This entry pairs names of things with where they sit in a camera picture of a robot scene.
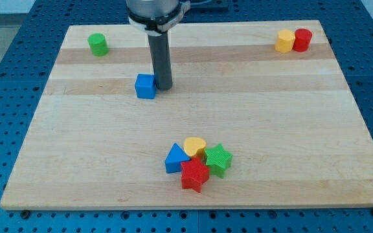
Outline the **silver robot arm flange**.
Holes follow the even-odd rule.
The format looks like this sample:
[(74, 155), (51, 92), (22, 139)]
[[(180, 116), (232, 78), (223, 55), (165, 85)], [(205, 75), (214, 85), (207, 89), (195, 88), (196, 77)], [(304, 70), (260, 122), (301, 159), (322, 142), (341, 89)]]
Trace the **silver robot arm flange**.
[(130, 24), (149, 36), (167, 33), (181, 22), (190, 8), (190, 1), (126, 0)]

